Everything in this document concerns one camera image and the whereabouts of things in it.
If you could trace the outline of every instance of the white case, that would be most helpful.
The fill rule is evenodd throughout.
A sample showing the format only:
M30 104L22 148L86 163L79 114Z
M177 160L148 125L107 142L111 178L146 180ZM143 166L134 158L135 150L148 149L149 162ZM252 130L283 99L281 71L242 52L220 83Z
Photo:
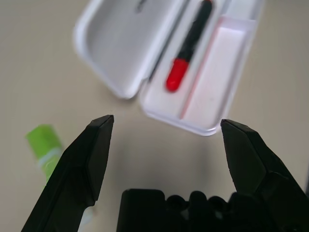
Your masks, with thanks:
M201 0L92 0L74 31L80 57L120 98L139 89L144 112L199 135L220 129L250 50L264 0L216 0L190 68L165 89Z

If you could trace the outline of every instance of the black pen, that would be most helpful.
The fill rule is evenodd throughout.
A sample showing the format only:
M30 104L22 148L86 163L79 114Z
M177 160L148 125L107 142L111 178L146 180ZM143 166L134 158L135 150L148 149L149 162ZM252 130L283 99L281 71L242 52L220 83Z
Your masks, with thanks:
M182 45L182 48L175 58L173 67L166 80L166 88L170 92L178 90L195 53L197 43L200 40L203 29L212 12L212 1L203 0L197 16L190 28L190 31Z

